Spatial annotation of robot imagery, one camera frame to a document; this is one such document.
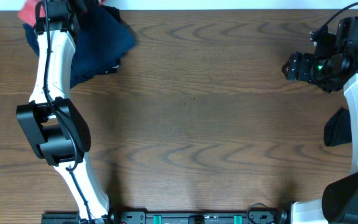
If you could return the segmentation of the red printed t-shirt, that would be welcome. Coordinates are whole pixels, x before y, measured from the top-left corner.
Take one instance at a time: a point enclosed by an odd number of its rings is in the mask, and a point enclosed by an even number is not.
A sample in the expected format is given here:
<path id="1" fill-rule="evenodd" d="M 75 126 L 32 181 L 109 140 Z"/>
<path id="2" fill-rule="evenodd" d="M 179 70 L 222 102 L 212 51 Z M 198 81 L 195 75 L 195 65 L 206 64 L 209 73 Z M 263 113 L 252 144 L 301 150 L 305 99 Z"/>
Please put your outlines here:
<path id="1" fill-rule="evenodd" d="M 36 23 L 35 7 L 39 2 L 41 3 L 41 8 L 39 9 L 39 16 L 40 18 L 44 18 L 45 11 L 43 8 L 43 1 L 26 0 L 22 9 L 18 12 L 19 19 L 30 26 L 35 26 Z"/>

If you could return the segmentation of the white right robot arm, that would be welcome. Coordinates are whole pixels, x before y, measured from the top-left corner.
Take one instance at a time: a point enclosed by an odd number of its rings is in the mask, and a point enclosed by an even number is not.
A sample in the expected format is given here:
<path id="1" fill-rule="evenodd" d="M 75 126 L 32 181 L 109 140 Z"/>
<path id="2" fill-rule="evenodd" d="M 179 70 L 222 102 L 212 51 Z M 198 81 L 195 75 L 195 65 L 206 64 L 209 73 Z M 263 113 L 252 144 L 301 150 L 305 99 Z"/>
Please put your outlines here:
<path id="1" fill-rule="evenodd" d="M 339 112 L 325 129 L 326 145 L 339 142 L 349 133 L 352 143 L 350 174 L 329 184 L 323 196 L 307 202 L 293 202 L 281 208 L 277 223 L 358 223 L 358 50 L 320 59 L 311 54 L 295 53 L 283 66 L 288 80 L 317 85 L 325 91 L 342 89 L 348 108 Z"/>

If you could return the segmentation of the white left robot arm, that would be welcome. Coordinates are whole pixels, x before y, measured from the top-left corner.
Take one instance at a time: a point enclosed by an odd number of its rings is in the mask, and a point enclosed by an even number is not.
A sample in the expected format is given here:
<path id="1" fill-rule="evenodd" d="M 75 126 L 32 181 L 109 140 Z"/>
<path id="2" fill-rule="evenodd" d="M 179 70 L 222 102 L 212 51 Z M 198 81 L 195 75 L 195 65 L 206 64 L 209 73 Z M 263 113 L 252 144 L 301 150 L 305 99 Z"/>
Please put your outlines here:
<path id="1" fill-rule="evenodd" d="M 112 223 L 110 199 L 90 163 L 90 130 L 70 99 L 71 64 L 81 27 L 78 16 L 99 1 L 40 1 L 35 6 L 37 78 L 17 120 L 34 154 L 64 179 L 79 212 L 43 215 L 42 223 Z"/>

